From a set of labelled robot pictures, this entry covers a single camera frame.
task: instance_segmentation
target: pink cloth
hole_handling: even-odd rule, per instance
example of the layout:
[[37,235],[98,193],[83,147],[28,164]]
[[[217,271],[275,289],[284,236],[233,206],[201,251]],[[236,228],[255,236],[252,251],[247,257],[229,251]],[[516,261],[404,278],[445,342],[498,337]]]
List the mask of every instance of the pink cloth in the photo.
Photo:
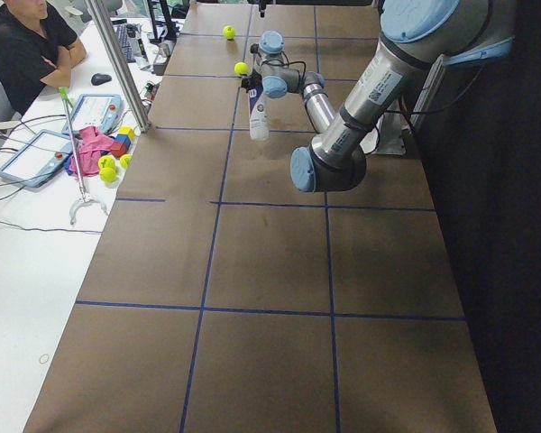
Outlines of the pink cloth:
[[[82,141],[78,144],[78,157],[84,176],[96,176],[100,169],[98,160],[102,152],[110,152],[114,139],[98,131],[95,126],[87,126],[80,130]],[[70,162],[70,171],[76,176],[76,164],[74,158]]]

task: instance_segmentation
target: black t-shirt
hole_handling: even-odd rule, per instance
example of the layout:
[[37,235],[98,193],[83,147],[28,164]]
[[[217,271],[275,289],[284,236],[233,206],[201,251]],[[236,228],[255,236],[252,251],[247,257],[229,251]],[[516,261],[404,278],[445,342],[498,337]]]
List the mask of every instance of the black t-shirt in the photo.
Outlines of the black t-shirt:
[[41,20],[48,39],[20,23],[6,5],[0,6],[0,81],[12,108],[24,114],[44,88],[41,79],[51,74],[56,64],[58,47],[68,47],[77,35],[52,5],[48,17]]

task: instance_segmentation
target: white table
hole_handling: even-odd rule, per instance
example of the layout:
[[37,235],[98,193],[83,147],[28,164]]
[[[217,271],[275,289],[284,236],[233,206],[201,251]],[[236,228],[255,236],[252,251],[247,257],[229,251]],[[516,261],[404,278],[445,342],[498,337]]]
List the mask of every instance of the white table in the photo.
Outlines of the white table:
[[[80,39],[87,47],[87,58],[72,71],[69,96],[76,100],[83,93],[116,93],[122,90],[95,25],[89,25]],[[147,80],[160,77],[140,71],[131,65],[136,87],[142,90]],[[111,75],[113,80],[93,87],[91,76],[96,72]],[[63,114],[58,91],[45,88],[23,120],[41,115]],[[60,131],[65,123],[30,122],[32,129]],[[132,115],[123,124],[134,127]],[[33,136],[18,128],[12,138],[27,141]],[[12,140],[6,147],[20,148]],[[0,153],[0,167],[11,154]],[[97,176],[85,178],[89,192],[101,198],[108,211],[115,201],[119,180],[106,185]],[[0,178],[0,184],[6,181]],[[16,191],[16,185],[0,187],[0,198]],[[58,173],[39,189],[23,189],[0,201],[0,221],[27,228],[61,228],[66,230],[104,229],[107,216],[99,205],[81,207],[77,222],[69,223],[69,209],[79,199],[78,183],[66,172]],[[17,433],[36,402],[50,360],[74,305],[100,234],[22,231],[0,224],[0,432]]]

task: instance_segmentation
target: computer mouse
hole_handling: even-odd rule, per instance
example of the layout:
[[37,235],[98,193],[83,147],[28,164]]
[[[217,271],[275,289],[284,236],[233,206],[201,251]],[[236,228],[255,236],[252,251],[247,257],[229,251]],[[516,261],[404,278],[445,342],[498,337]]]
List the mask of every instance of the computer mouse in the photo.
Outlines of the computer mouse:
[[101,84],[107,83],[111,79],[112,77],[110,77],[108,74],[94,74],[90,79],[90,82],[93,86],[100,86]]

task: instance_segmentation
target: reacher grabber tool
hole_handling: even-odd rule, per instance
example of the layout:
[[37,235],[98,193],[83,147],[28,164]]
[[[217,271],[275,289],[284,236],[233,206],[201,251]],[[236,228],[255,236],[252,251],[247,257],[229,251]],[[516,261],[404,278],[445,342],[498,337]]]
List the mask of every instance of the reacher grabber tool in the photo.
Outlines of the reacher grabber tool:
[[80,158],[78,157],[78,144],[76,137],[74,136],[74,130],[72,129],[72,122],[70,119],[69,106],[72,106],[72,103],[70,103],[68,90],[66,88],[59,88],[59,92],[60,96],[62,97],[62,105],[64,106],[64,114],[66,115],[66,121],[69,123],[69,136],[70,142],[72,143],[72,158],[74,158],[74,164],[76,166],[76,177],[78,179],[78,187],[80,188],[81,196],[70,207],[70,224],[73,226],[74,223],[76,223],[76,213],[78,209],[83,206],[89,206],[93,203],[98,203],[105,215],[108,215],[108,212],[106,211],[106,204],[100,198],[91,196],[88,193],[86,185],[84,184],[82,166],[80,165]]

